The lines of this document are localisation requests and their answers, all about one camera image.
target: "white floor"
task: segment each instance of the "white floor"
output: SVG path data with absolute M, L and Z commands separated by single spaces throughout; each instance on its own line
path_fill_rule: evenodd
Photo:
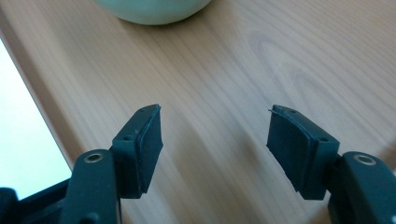
M 0 188 L 19 199 L 46 189 L 71 172 L 0 42 Z

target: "green bowl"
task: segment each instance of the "green bowl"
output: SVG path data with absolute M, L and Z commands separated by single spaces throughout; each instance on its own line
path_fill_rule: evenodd
M 210 0 L 95 0 L 115 16 L 139 24 L 161 25 L 181 21 Z

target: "light wooden surface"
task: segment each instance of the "light wooden surface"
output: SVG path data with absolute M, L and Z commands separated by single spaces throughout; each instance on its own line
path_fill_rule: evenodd
M 164 148 L 133 223 L 329 223 L 266 148 L 273 104 L 396 167 L 396 2 L 214 0 L 166 26 L 92 1 L 0 0 L 2 36 L 72 164 L 144 105 Z

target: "wooden table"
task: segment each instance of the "wooden table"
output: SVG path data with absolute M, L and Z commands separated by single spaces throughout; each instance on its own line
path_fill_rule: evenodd
M 0 0 L 2 38 L 72 166 L 160 104 L 164 148 L 133 223 L 329 223 L 266 148 L 273 104 L 396 167 L 396 2 L 214 0 L 165 26 L 93 1 Z

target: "clamp jaw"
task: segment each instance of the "clamp jaw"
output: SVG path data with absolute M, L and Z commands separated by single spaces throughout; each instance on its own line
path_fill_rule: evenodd
M 0 189 L 0 223 L 121 223 L 120 198 L 147 193 L 163 148 L 160 109 L 139 109 L 110 150 L 78 157 L 70 179 L 21 201 Z
M 337 154 L 340 143 L 296 110 L 274 105 L 267 146 L 306 200 L 323 200 L 332 223 L 396 223 L 396 178 L 379 158 Z

